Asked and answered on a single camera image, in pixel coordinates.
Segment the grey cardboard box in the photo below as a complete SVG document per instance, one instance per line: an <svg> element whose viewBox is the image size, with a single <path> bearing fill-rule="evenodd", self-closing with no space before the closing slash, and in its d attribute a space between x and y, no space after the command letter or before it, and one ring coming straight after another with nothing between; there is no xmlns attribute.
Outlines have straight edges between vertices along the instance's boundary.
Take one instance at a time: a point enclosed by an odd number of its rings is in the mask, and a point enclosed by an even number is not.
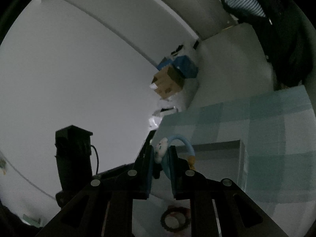
<svg viewBox="0 0 316 237"><path fill-rule="evenodd" d="M195 144L194 172L207 179L221 181L228 178L242 190L246 188L248 154L241 140ZM185 145L176 146L177 155L188 161L190 153Z"/></svg>

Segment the white plastic bags on floor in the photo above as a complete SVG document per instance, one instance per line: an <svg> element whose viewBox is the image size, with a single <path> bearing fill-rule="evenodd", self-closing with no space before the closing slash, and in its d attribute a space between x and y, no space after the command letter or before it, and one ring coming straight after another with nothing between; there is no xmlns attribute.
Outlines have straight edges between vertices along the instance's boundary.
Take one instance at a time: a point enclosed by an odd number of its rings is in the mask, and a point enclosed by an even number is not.
<svg viewBox="0 0 316 237"><path fill-rule="evenodd" d="M148 119L148 128L149 130L158 129L159 125L164 116L177 113L178 109L170 100L159 100L157 104L157 110L153 112L151 117Z"/></svg>

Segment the brown cardboard box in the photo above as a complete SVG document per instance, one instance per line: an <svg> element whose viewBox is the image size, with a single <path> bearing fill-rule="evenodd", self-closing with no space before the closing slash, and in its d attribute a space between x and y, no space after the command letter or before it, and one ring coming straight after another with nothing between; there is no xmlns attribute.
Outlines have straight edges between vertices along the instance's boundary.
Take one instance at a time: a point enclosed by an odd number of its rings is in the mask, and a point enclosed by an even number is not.
<svg viewBox="0 0 316 237"><path fill-rule="evenodd" d="M153 76L150 88L162 99L180 92L184 86L184 78L172 65L168 65Z"/></svg>

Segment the teal plaid tablecloth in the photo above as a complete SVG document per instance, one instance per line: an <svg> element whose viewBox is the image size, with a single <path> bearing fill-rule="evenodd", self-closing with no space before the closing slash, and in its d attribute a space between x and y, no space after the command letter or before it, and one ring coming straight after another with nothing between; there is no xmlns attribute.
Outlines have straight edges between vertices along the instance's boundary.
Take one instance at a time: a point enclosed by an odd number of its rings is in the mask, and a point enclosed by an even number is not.
<svg viewBox="0 0 316 237"><path fill-rule="evenodd" d="M192 144L240 140L247 194L271 213L315 212L315 114L303 86L164 117L153 143L173 134Z"/></svg>

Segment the blue storage box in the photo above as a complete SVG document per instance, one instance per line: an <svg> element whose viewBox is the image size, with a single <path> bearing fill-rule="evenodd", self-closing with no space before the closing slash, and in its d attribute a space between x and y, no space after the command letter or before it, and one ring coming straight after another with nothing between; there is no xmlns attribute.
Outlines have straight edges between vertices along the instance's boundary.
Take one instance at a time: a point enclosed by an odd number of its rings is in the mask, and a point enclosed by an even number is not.
<svg viewBox="0 0 316 237"><path fill-rule="evenodd" d="M187 55L178 56L176 58L165 58L159 63L157 69L161 71L161 69L169 65L172 65L184 79L196 78L199 72L198 67Z"/></svg>

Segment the grey door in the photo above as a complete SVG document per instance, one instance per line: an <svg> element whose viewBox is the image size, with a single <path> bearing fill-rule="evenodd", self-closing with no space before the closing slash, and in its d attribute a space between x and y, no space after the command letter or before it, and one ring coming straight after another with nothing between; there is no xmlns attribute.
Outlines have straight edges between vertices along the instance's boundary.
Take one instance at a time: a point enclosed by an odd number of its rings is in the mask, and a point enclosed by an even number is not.
<svg viewBox="0 0 316 237"><path fill-rule="evenodd" d="M236 25L220 0L162 0L202 39L206 40Z"/></svg>

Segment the black hanging jacket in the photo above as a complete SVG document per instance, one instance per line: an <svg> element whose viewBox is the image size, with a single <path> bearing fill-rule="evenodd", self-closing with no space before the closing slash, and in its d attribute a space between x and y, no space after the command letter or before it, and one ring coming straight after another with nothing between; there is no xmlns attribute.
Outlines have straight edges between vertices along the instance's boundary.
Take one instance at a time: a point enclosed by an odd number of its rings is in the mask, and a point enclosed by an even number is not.
<svg viewBox="0 0 316 237"><path fill-rule="evenodd" d="M293 0L258 2L266 18L236 17L238 22L250 24L255 30L280 86L306 85L312 74L315 58L311 32L303 19L303 12Z"/></svg>

